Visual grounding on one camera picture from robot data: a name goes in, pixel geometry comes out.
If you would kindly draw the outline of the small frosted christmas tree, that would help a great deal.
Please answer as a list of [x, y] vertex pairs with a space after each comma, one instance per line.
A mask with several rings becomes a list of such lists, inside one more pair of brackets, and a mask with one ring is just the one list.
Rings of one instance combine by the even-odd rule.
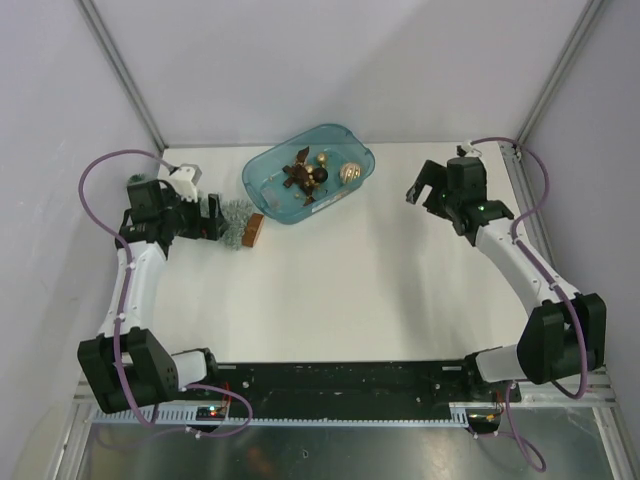
[[[126, 187], [129, 208], [125, 211], [120, 234], [128, 241], [149, 240], [167, 251], [177, 237], [178, 215], [175, 209], [183, 201], [167, 179], [149, 179], [135, 174]], [[248, 244], [244, 241], [249, 223], [257, 215], [254, 205], [247, 199], [224, 201], [220, 198], [220, 239], [231, 250], [240, 250]], [[199, 198], [209, 194], [198, 189]]]

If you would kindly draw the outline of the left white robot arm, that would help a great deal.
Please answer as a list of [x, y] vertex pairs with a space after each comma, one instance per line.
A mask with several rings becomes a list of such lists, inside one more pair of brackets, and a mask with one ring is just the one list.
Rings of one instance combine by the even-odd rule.
[[77, 350], [82, 372], [105, 413], [178, 398], [186, 388], [197, 398], [221, 387], [215, 357], [206, 347], [170, 354], [151, 328], [156, 292], [173, 240], [216, 240], [226, 227], [219, 198], [211, 195], [213, 218], [183, 200], [166, 180], [128, 186], [130, 207], [115, 240], [118, 273], [108, 313], [97, 336]]

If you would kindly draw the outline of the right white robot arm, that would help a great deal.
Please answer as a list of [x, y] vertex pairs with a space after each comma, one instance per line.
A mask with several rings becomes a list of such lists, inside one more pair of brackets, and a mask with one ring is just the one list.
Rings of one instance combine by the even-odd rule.
[[516, 219], [500, 200], [487, 196], [487, 172], [476, 157], [440, 165], [428, 160], [406, 194], [410, 204], [431, 190], [423, 207], [449, 221], [456, 234], [485, 255], [518, 296], [528, 316], [518, 342], [469, 355], [473, 369], [461, 376], [463, 393], [484, 401], [498, 382], [557, 384], [577, 375], [576, 397], [605, 357], [607, 308], [596, 293], [583, 294], [564, 280], [517, 232]]

